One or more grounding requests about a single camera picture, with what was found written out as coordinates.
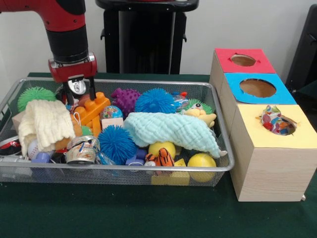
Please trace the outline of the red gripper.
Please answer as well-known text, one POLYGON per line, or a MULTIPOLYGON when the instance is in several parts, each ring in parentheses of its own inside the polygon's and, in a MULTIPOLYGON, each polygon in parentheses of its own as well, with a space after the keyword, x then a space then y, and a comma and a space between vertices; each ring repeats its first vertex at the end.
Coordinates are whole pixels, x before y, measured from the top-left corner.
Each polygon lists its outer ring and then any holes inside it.
POLYGON ((48 65, 54 81, 63 83, 63 89, 69 105, 74 104, 74 99, 68 81, 74 78, 88 79, 90 100, 94 101, 96 99, 94 76, 97 73, 98 66, 93 52, 89 52, 87 57, 79 62, 58 63, 53 59, 49 59, 48 65))

